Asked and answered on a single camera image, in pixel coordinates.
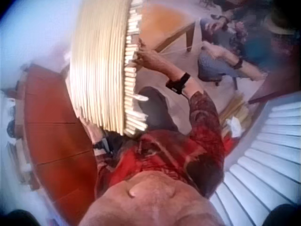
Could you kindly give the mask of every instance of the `person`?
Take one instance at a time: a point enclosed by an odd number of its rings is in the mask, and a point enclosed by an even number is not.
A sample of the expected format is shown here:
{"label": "person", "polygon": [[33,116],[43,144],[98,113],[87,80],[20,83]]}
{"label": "person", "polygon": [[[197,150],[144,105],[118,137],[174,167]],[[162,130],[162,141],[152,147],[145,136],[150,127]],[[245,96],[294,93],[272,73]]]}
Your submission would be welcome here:
{"label": "person", "polygon": [[236,5],[222,4],[226,8],[222,16],[212,15],[217,20],[200,20],[202,38],[208,41],[198,59],[202,81],[219,83],[224,75],[258,81],[275,69],[271,33],[262,25],[271,4],[271,0],[239,0]]}
{"label": "person", "polygon": [[[161,72],[171,81],[186,74],[143,43],[137,54],[137,64]],[[182,93],[190,104],[192,130],[187,135],[178,131],[158,90],[145,87],[139,92],[149,98],[140,103],[148,115],[148,129],[136,139],[116,142],[120,148],[112,156],[96,154],[96,200],[80,226],[223,225],[208,200],[223,180],[224,147],[218,114],[192,76]],[[102,139],[96,126],[81,120],[94,144]]]}

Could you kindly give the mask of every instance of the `floor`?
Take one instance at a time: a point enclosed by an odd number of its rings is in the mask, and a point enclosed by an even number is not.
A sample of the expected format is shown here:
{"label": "floor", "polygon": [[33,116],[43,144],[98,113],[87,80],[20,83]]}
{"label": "floor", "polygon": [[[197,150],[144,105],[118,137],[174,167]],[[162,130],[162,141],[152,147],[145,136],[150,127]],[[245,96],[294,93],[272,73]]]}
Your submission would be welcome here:
{"label": "floor", "polygon": [[[166,59],[170,60],[176,66],[182,70],[189,73],[191,76],[196,77],[198,75],[198,55],[201,52],[201,30],[199,26],[199,20],[204,17],[209,17],[211,13],[218,13],[220,9],[218,7],[212,8],[210,10],[205,9],[203,6],[195,3],[194,1],[189,1],[188,3],[182,3],[181,1],[159,1],[159,3],[167,6],[177,8],[183,13],[186,13],[196,19],[196,27],[194,32],[194,39],[192,45],[192,51],[190,53],[186,52],[186,37],[181,36],[174,43],[168,46],[160,54]],[[200,84],[204,87],[205,91],[212,98],[218,112],[221,112],[230,101],[234,94],[234,86],[232,78],[229,76],[224,76],[222,82],[218,87],[216,87],[212,82],[202,82],[197,79]],[[152,86],[157,88],[168,101],[169,113],[171,114],[175,124],[178,126],[179,131],[183,134],[189,133],[191,126],[188,120],[189,116],[189,105],[187,100],[172,92],[165,87],[167,78],[157,72],[150,71],[148,69],[142,68],[137,75],[136,80],[136,92],[145,86]],[[250,81],[249,79],[238,79],[238,92],[244,94],[244,99],[247,101],[252,97],[252,95],[257,91],[257,89],[262,85],[263,81]]]}

